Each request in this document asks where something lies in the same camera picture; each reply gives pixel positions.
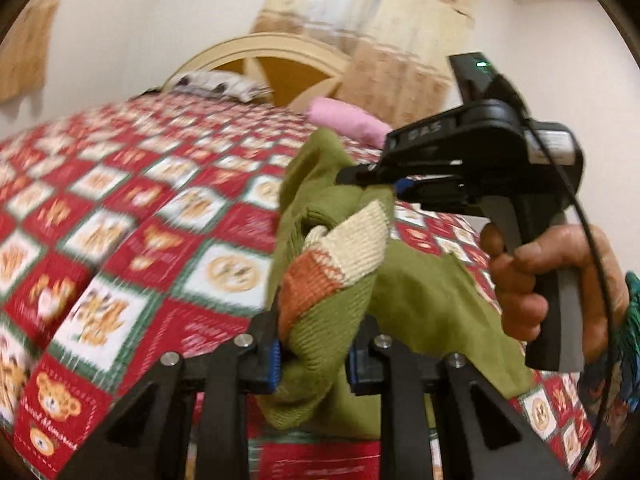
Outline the floral patterned sleeve forearm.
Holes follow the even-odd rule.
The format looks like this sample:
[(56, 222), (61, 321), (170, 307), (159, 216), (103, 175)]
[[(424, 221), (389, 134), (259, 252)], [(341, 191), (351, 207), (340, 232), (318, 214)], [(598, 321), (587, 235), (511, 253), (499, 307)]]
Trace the floral patterned sleeve forearm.
[[(606, 411), (598, 432), (598, 447), (602, 456), (611, 454), (628, 418), (639, 411), (639, 278), (634, 272), (625, 276), (629, 292), (629, 307), (614, 338), (614, 368)], [(608, 357), (586, 366), (578, 382), (579, 399), (594, 424), (603, 399)]]

